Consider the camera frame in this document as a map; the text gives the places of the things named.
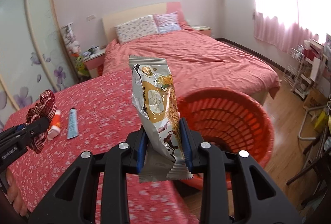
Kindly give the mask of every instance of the baseboard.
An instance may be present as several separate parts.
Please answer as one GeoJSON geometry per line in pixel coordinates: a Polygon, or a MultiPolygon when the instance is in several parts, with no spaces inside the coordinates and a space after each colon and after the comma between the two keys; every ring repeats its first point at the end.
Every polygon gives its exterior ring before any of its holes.
{"type": "Polygon", "coordinates": [[[280,66],[279,64],[275,63],[274,61],[270,60],[269,58],[267,58],[266,56],[261,55],[260,53],[257,53],[256,51],[251,50],[250,48],[244,47],[243,45],[240,45],[236,42],[233,42],[231,40],[227,40],[225,38],[216,38],[217,41],[225,41],[227,43],[230,43],[231,45],[234,45],[235,47],[241,48],[242,50],[247,51],[248,53],[260,58],[263,61],[266,61],[267,63],[273,65],[274,67],[276,67],[277,69],[279,69],[280,71],[284,72],[284,67],[280,66]]]}

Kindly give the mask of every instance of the cream headboard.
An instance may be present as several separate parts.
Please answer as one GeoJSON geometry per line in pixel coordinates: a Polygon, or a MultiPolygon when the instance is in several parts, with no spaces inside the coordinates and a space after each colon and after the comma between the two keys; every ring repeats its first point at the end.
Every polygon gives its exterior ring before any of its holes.
{"type": "Polygon", "coordinates": [[[115,26],[125,23],[130,20],[138,19],[140,17],[152,15],[152,14],[166,14],[167,3],[145,5],[130,10],[121,11],[114,14],[105,15],[102,19],[105,34],[108,43],[117,38],[115,26]]]}

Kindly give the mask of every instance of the wardrobe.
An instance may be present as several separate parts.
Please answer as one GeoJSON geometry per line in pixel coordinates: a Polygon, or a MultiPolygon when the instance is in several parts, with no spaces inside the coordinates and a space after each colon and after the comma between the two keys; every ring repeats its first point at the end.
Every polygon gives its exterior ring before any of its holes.
{"type": "Polygon", "coordinates": [[[0,131],[44,90],[76,83],[53,0],[0,0],[0,131]]]}

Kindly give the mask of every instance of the bed frame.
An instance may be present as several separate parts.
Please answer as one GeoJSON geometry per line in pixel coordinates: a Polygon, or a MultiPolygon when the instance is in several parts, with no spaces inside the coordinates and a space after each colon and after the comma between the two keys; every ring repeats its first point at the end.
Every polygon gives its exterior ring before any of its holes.
{"type": "MultiPolygon", "coordinates": [[[[130,20],[138,19],[140,17],[148,16],[151,14],[169,14],[171,12],[178,12],[179,21],[184,20],[183,12],[181,9],[180,2],[169,2],[169,3],[160,3],[154,5],[145,5],[129,10],[120,11],[117,13],[112,13],[105,15],[102,18],[105,35],[108,43],[117,38],[115,26],[125,23],[130,20]]],[[[265,99],[267,98],[268,92],[256,92],[251,94],[256,101],[261,105],[264,104],[265,99]]]]}

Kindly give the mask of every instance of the patterned white pillow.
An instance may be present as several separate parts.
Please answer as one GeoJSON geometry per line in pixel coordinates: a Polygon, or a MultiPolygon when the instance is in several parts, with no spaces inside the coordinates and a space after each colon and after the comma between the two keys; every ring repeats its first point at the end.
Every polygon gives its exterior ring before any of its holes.
{"type": "Polygon", "coordinates": [[[148,35],[158,34],[158,27],[153,15],[141,17],[116,26],[117,38],[120,44],[124,44],[148,35]]]}

